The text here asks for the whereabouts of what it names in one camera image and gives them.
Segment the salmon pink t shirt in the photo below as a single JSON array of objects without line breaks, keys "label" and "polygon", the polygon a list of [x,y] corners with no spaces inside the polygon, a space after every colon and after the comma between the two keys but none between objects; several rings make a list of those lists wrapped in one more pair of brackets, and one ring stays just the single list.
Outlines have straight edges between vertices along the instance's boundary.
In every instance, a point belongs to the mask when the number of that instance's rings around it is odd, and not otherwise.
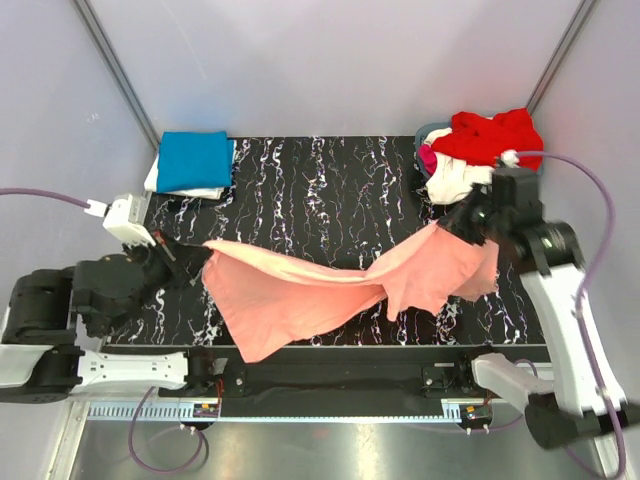
[{"label": "salmon pink t shirt", "polygon": [[498,245],[469,244],[435,223],[365,270],[332,269],[227,240],[205,246],[212,255],[202,282],[247,363],[335,330],[380,301],[395,321],[411,307],[436,314],[451,296],[475,301],[497,289]]}]

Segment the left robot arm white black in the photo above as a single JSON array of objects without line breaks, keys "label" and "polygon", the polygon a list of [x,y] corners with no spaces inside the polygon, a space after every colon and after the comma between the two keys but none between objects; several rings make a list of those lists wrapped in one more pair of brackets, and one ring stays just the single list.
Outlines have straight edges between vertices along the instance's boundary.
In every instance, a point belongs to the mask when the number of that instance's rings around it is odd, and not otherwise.
[{"label": "left robot arm white black", "polygon": [[47,404],[76,395],[207,395],[216,372],[193,350],[159,355],[108,354],[81,348],[78,329],[104,339],[140,315],[155,294],[196,285],[209,248],[156,231],[149,244],[40,269],[19,278],[1,321],[1,400]]}]

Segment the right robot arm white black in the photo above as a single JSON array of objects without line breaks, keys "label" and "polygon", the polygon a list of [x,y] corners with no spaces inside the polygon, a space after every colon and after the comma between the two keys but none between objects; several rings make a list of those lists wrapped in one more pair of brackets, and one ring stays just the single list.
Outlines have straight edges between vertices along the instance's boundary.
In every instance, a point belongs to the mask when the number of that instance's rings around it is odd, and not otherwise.
[{"label": "right robot arm white black", "polygon": [[535,442],[551,450],[638,424],[639,405],[626,398],[598,338],[577,236],[565,222],[544,221],[538,180],[526,168],[498,168],[490,185],[474,186],[438,223],[473,244],[494,240],[509,256],[538,315],[554,376],[543,381],[480,347],[457,365],[455,387],[506,400],[523,413]]}]

